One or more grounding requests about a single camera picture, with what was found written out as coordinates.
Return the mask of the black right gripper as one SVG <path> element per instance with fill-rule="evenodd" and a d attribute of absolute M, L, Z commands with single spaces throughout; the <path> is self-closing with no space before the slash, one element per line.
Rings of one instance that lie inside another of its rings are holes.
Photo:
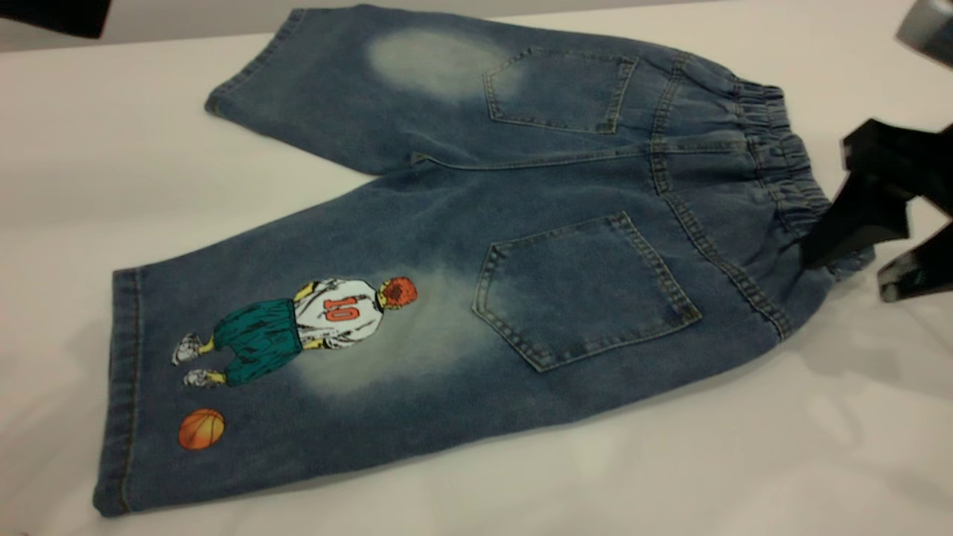
<path fill-rule="evenodd" d="M 841 146 L 847 170 L 862 173 L 848 173 L 827 212 L 800 241 L 802 268 L 906 240 L 913 197 L 925 197 L 952 216 L 951 125 L 927 132 L 868 119 Z M 877 282 L 883 302 L 952 291 L 952 224 L 882 267 Z"/>

